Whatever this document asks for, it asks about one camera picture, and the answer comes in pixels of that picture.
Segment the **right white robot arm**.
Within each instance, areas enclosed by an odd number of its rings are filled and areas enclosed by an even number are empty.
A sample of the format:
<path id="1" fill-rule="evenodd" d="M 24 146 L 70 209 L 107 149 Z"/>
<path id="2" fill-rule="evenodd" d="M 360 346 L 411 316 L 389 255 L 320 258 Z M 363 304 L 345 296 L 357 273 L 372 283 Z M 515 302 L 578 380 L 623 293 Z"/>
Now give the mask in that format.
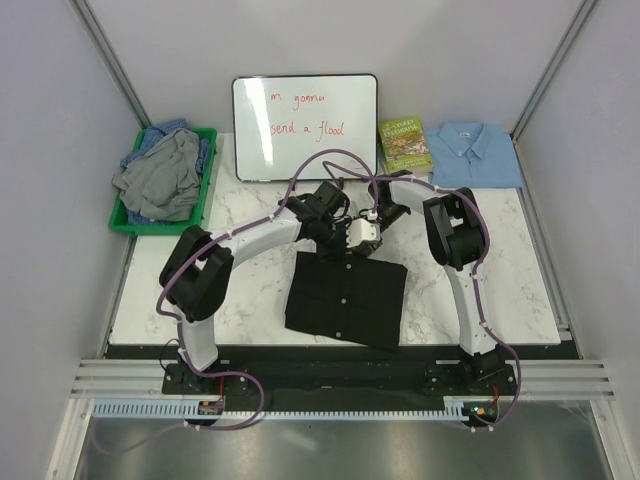
<path id="1" fill-rule="evenodd" d="M 408 173 L 371 180 L 368 192 L 381 230 L 403 214 L 423 215 L 429 251 L 444 268 L 454 297 L 460 348 L 468 357 L 494 351 L 497 341 L 487 320 L 480 272 L 490 238 L 473 192 L 439 187 Z"/>

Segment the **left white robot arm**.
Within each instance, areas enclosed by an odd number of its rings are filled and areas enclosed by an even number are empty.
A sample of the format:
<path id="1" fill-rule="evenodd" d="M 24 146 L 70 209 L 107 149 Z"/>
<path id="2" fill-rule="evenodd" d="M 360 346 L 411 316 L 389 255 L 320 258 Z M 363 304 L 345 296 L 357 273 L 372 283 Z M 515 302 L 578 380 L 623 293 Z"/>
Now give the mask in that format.
<path id="1" fill-rule="evenodd" d="M 349 197 L 323 182 L 313 193 L 288 194 L 274 212 L 214 234 L 192 226 L 179 237 L 164 265 L 156 311 L 177 322 L 179 355 L 188 365 L 185 382 L 208 393 L 219 382 L 214 315 L 222 306 L 235 268 L 282 245 L 312 240 L 326 248 L 346 248 L 345 229 L 336 226 Z"/>

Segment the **black long sleeve shirt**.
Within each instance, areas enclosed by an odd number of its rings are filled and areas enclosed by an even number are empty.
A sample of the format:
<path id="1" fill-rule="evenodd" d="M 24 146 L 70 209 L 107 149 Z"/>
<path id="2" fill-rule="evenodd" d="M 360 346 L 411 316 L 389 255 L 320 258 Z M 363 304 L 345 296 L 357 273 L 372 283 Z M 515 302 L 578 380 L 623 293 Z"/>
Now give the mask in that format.
<path id="1" fill-rule="evenodd" d="M 395 351 L 407 275 L 407 268 L 397 263 L 299 252 L 285 306 L 285 327 Z"/>

